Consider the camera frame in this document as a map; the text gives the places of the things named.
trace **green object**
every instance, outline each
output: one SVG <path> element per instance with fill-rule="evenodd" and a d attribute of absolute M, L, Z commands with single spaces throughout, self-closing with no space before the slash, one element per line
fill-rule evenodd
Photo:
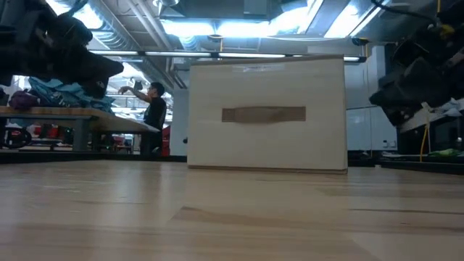
<path fill-rule="evenodd" d="M 442 151 L 431 152 L 428 155 L 432 157 L 454 157 L 461 154 L 457 149 L 445 149 Z"/>

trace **ceiling light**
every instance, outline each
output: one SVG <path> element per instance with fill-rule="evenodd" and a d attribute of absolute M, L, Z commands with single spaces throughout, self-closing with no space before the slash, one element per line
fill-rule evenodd
<path fill-rule="evenodd" d="M 324 0 L 308 0 L 307 5 L 308 5 L 308 13 L 303 19 L 302 23 L 299 25 L 298 28 L 298 33 L 306 33 L 307 29 L 311 25 L 312 21 L 314 20 L 314 17 L 316 17 L 316 14 L 319 12 L 320 6 L 322 6 L 322 3 Z"/>
<path fill-rule="evenodd" d="M 279 32 L 296 30 L 299 25 L 306 19 L 309 12 L 308 7 L 300 7 L 277 16 L 270 22 L 270 36 L 275 36 Z"/>
<path fill-rule="evenodd" d="M 388 2 L 389 0 L 381 1 L 382 4 Z M 349 4 L 341 11 L 324 37 L 345 38 L 348 35 L 353 36 L 359 33 L 379 12 L 380 8 L 371 5 L 364 14 L 360 14 L 355 6 Z"/>
<path fill-rule="evenodd" d="M 390 2 L 390 0 L 386 0 L 383 2 L 383 4 L 388 4 Z M 356 36 L 362 29 L 364 29 L 364 27 L 366 25 L 369 24 L 369 22 L 374 19 L 374 17 L 376 17 L 378 15 L 378 13 L 381 11 L 382 9 L 380 7 L 375 7 L 375 6 L 372 6 L 366 13 L 370 13 L 350 34 L 349 36 Z"/>
<path fill-rule="evenodd" d="M 210 36 L 215 34 L 215 29 L 208 22 L 173 22 L 162 20 L 165 32 L 177 37 Z"/>
<path fill-rule="evenodd" d="M 147 51 L 145 54 L 165 57 L 211 57 L 211 53 L 199 51 Z"/>
<path fill-rule="evenodd" d="M 343 57 L 345 62 L 359 62 L 360 59 L 359 57 Z"/>
<path fill-rule="evenodd" d="M 285 54 L 243 54 L 243 53 L 219 53 L 223 58 L 282 58 Z"/>
<path fill-rule="evenodd" d="M 332 26 L 324 35 L 325 38 L 344 38 L 351 33 L 360 23 L 358 9 L 349 4 L 340 15 L 335 19 Z"/>
<path fill-rule="evenodd" d="M 269 22 L 224 22 L 217 29 L 223 37 L 257 38 L 268 36 Z"/>
<path fill-rule="evenodd" d="M 57 15 L 61 15 L 71 9 L 68 5 L 60 4 L 57 0 L 46 0 L 46 3 L 49 4 Z M 99 29 L 104 24 L 103 20 L 100 19 L 88 4 L 77 11 L 73 17 L 82 21 L 88 29 Z"/>
<path fill-rule="evenodd" d="M 90 52 L 99 55 L 107 56 L 136 56 L 138 55 L 137 51 L 106 51 L 106 50 L 90 50 Z"/>

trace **man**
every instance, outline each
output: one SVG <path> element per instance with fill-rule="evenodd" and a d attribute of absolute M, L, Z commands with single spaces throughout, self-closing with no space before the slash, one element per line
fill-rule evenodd
<path fill-rule="evenodd" d="M 130 91 L 140 100 L 150 104 L 145 111 L 144 122 L 159 130 L 159 133 L 142 135 L 140 142 L 141 153 L 150 151 L 150 153 L 156 152 L 157 154 L 161 154 L 162 127 L 165 124 L 166 118 L 166 101 L 161 96 L 165 93 L 165 87 L 161 83 L 152 83 L 148 89 L 148 93 L 143 94 L 132 87 L 124 86 L 119 90 L 119 93 L 124 94 L 127 91 Z"/>

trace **workbench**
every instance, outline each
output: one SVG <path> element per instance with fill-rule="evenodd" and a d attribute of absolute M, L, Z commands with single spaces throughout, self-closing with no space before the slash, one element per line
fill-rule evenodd
<path fill-rule="evenodd" d="M 11 107 L 0 107 L 0 119 L 27 119 L 40 124 L 54 124 L 74 129 L 74 152 L 88 151 L 88 135 L 92 134 L 92 150 L 98 146 L 103 134 L 141 134 L 157 133 L 160 130 L 135 120 L 123 119 L 107 112 L 87 108 L 34 107 L 18 111 Z"/>

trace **black equipment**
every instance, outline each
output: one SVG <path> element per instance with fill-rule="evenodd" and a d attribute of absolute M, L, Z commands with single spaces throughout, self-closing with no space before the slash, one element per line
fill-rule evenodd
<path fill-rule="evenodd" d="M 31 134 L 25 128 L 3 128 L 2 135 L 2 139 L 0 139 L 0 148 L 20 149 L 27 146 L 32 141 Z"/>
<path fill-rule="evenodd" d="M 370 102 L 381 106 L 393 125 L 409 120 L 421 104 L 440 107 L 451 98 L 464 97 L 464 0 L 426 17 L 400 11 L 371 0 L 390 12 L 412 15 L 430 23 L 399 42 L 392 60 L 397 68 L 379 81 Z"/>
<path fill-rule="evenodd" d="M 87 95 L 103 98 L 109 78 L 124 67 L 87 50 L 92 32 L 73 15 L 88 0 L 76 0 L 69 12 L 59 16 L 38 0 L 23 1 L 30 8 L 21 21 L 0 25 L 0 84 L 9 86 L 13 75 L 58 79 L 64 84 L 79 83 Z"/>

